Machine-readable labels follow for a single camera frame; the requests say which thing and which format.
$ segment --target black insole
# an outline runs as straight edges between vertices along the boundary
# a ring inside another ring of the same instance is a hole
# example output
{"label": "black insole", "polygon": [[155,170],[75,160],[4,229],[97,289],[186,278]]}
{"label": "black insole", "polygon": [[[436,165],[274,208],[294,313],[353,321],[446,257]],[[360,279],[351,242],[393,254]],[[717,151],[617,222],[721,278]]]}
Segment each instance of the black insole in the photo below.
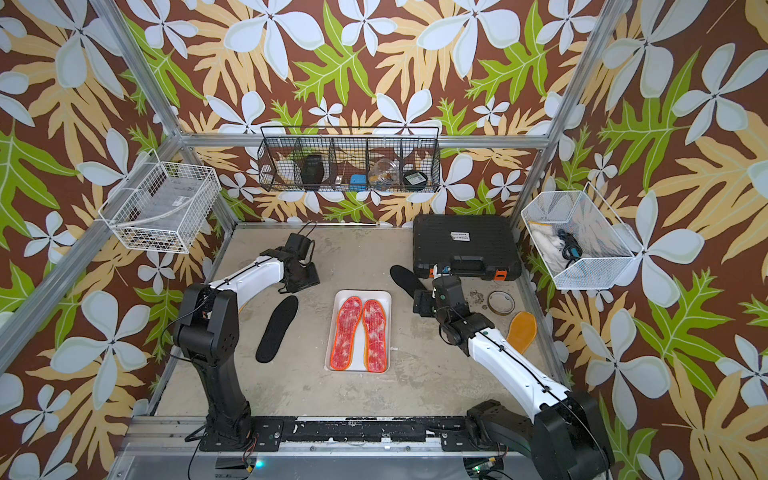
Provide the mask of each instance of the black insole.
{"label": "black insole", "polygon": [[411,298],[413,298],[416,290],[427,290],[427,287],[424,286],[416,274],[404,266],[393,266],[389,269],[389,275],[392,277],[392,280],[395,280],[397,286],[405,290]]}
{"label": "black insole", "polygon": [[269,363],[275,358],[277,350],[283,342],[286,330],[288,330],[298,310],[299,299],[295,295],[291,295],[280,302],[280,305],[272,312],[270,322],[266,325],[266,330],[264,330],[264,336],[261,337],[259,348],[256,349],[257,362]]}

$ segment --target insole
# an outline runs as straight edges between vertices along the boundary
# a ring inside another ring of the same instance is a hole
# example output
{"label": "insole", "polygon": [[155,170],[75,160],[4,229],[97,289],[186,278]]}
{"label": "insole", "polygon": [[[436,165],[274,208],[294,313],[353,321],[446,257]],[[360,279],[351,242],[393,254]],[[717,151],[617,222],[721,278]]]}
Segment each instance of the insole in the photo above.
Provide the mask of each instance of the insole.
{"label": "insole", "polygon": [[362,324],[366,328],[366,369],[373,373],[386,370],[386,313],[378,300],[368,300],[362,308]]}
{"label": "insole", "polygon": [[397,283],[397,286],[405,290],[411,298],[413,298],[413,293],[416,290],[427,290],[427,287],[424,286],[416,274],[404,266],[393,266],[389,269],[389,275],[392,277],[392,280]]}
{"label": "insole", "polygon": [[352,363],[352,349],[355,342],[355,331],[360,323],[362,300],[358,296],[346,299],[336,317],[336,339],[333,340],[331,352],[331,368],[346,370]]}
{"label": "insole", "polygon": [[280,302],[280,305],[272,312],[269,323],[261,337],[259,348],[256,349],[256,361],[269,363],[277,355],[277,350],[283,342],[286,330],[290,326],[296,311],[299,309],[299,299],[296,296],[288,296]]}

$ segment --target wire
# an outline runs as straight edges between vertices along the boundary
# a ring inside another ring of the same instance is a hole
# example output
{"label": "wire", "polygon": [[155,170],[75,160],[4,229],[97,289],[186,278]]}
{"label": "wire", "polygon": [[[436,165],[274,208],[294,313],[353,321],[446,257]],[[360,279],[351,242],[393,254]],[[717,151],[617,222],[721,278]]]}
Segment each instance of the wire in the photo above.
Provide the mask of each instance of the wire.
{"label": "wire", "polygon": [[515,480],[514,478],[510,477],[508,474],[502,472],[501,470],[491,470],[490,472],[485,473],[485,476],[488,478],[493,478],[491,477],[491,473],[501,473],[505,477],[509,478],[509,480]]}
{"label": "wire", "polygon": [[192,480],[192,477],[190,477],[190,470],[192,469],[192,461],[194,460],[194,456],[197,455],[197,449],[200,448],[200,442],[202,442],[202,440],[200,440],[197,443],[197,446],[194,448],[194,453],[192,454],[192,458],[190,458],[190,463],[189,465],[187,465],[187,480]]}
{"label": "wire", "polygon": [[310,223],[312,223],[312,222],[314,222],[314,223],[315,223],[314,227],[312,227],[312,230],[310,230],[310,232],[309,232],[307,235],[305,235],[305,237],[309,238],[309,236],[310,236],[310,235],[312,235],[312,232],[313,232],[313,231],[315,231],[315,229],[317,228],[317,220],[310,220],[310,221],[306,222],[306,223],[305,223],[305,224],[304,224],[304,225],[301,227],[301,229],[299,229],[299,231],[298,231],[297,233],[298,233],[299,235],[301,235],[301,233],[304,231],[304,229],[306,228],[306,226],[307,226],[307,225],[309,225],[309,224],[310,224]]}
{"label": "wire", "polygon": [[174,357],[176,360],[183,360],[185,362],[193,363],[190,359],[185,359],[183,356],[175,356],[173,353],[168,353],[168,356]]}

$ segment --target sticker label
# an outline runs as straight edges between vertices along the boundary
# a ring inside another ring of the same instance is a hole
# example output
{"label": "sticker label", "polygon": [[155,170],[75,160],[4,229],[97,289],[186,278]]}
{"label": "sticker label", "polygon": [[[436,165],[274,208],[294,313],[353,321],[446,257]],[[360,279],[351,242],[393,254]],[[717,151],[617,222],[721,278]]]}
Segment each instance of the sticker label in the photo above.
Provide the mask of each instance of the sticker label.
{"label": "sticker label", "polygon": [[190,199],[189,197],[185,197],[183,195],[179,195],[178,197],[176,197],[176,200],[174,200],[174,207],[178,207],[179,205],[183,204],[184,202],[186,202],[189,199]]}
{"label": "sticker label", "polygon": [[469,242],[469,232],[451,232],[451,238],[455,242]]}
{"label": "sticker label", "polygon": [[427,181],[427,177],[422,172],[416,172],[414,174],[406,175],[406,180],[411,185],[418,185]]}

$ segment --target label on tool case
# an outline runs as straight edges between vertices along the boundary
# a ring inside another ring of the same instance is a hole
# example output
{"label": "label on tool case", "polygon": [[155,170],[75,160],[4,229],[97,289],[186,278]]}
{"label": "label on tool case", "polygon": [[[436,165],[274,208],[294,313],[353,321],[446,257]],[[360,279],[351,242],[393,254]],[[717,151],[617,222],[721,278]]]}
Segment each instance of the label on tool case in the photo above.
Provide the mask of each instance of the label on tool case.
{"label": "label on tool case", "polygon": [[176,200],[174,200],[174,207],[178,207],[179,205],[183,204],[187,200],[189,200],[189,197],[185,197],[184,195],[179,195]]}
{"label": "label on tool case", "polygon": [[451,238],[455,242],[469,242],[469,232],[451,232]]}

